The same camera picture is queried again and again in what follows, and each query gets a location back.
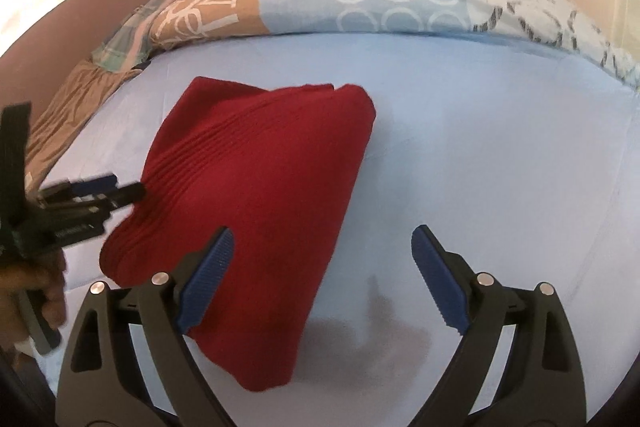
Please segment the patterned blue brown pillow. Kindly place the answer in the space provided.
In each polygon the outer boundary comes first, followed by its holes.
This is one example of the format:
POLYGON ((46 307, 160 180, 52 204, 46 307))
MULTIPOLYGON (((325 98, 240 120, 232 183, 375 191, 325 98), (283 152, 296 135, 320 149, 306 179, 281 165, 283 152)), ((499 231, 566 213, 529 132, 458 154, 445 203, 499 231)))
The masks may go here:
POLYGON ((154 48, 261 35, 491 35, 551 46, 632 89, 639 64, 568 0, 174 0, 154 20, 154 48))

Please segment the plaid pastel cloth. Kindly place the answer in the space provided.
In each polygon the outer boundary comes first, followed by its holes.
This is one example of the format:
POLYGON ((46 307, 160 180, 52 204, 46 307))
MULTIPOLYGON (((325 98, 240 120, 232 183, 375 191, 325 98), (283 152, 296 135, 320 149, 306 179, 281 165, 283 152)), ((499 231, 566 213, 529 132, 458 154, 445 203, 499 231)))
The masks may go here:
POLYGON ((151 28, 160 13, 176 0, 148 0, 127 15, 91 52, 91 62, 109 72, 127 72, 152 53, 151 28))

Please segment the red knit sweater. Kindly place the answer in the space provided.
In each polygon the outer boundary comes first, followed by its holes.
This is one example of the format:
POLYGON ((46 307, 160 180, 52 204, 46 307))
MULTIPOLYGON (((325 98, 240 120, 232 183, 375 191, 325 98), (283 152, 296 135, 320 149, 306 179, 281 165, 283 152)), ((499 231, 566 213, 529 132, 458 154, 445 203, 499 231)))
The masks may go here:
POLYGON ((102 272, 138 285, 230 229, 229 269, 189 334, 243 388, 287 384, 374 120, 354 84, 193 79, 146 156, 144 197, 102 246, 102 272))

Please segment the brown headboard panel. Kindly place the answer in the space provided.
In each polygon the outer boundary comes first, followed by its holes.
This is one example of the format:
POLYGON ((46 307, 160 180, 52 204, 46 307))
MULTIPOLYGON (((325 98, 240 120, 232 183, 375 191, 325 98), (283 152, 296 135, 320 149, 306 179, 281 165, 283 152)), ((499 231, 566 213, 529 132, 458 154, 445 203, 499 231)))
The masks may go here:
POLYGON ((48 107, 76 66, 148 0, 65 0, 21 35, 1 57, 1 105, 48 107))

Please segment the light blue bed cover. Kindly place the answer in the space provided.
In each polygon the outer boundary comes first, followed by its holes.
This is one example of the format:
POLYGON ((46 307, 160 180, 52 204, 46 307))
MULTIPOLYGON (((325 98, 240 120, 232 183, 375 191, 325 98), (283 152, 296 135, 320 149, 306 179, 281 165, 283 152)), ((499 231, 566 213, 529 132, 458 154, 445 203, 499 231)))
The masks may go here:
POLYGON ((639 352, 639 97, 582 58, 503 38, 313 34, 160 55, 49 173, 137 180, 198 76, 262 89, 358 84, 376 119, 293 380, 201 369, 241 426, 403 426, 456 349, 410 253, 428 225, 504 285, 558 291, 597 413, 639 352))

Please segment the brown bed sheet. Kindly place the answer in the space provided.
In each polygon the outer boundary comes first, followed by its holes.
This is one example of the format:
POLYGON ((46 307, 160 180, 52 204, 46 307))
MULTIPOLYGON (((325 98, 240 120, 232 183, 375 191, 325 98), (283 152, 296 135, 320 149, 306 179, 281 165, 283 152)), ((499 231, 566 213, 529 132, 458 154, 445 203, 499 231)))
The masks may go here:
POLYGON ((30 128, 26 147, 25 185, 35 192, 101 106, 140 68, 111 72, 80 61, 62 82, 46 110, 30 128))

